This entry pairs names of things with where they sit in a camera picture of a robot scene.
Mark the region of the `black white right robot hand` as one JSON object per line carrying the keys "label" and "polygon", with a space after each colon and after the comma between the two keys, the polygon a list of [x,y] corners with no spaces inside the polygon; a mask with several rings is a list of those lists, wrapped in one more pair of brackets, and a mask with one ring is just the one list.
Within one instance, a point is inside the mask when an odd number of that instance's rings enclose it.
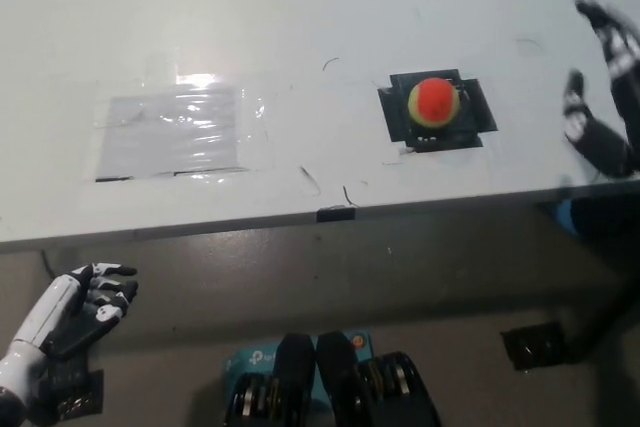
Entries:
{"label": "black white right robot hand", "polygon": [[577,69],[569,72],[564,90],[564,134],[598,172],[610,179],[629,178],[639,172],[639,29],[624,14],[594,0],[574,4],[600,43],[626,135],[594,116],[585,101],[584,76]]}

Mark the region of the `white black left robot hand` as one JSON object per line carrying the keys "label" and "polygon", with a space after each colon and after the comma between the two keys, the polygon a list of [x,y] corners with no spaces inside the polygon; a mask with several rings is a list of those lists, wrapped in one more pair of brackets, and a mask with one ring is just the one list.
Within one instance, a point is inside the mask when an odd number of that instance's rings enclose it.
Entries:
{"label": "white black left robot hand", "polygon": [[137,270],[91,263],[56,277],[14,336],[62,361],[91,347],[127,315],[138,291]]}

